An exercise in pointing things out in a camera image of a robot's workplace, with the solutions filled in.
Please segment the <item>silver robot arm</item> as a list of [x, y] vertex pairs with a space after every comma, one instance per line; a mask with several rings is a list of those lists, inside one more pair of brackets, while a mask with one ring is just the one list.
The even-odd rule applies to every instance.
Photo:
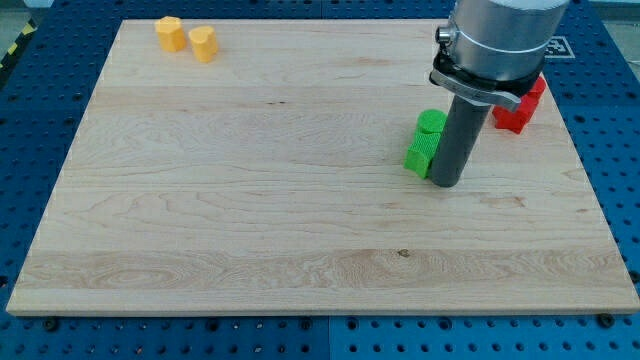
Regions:
[[568, 0], [457, 0], [435, 33], [429, 80], [476, 106], [515, 111], [544, 66]]

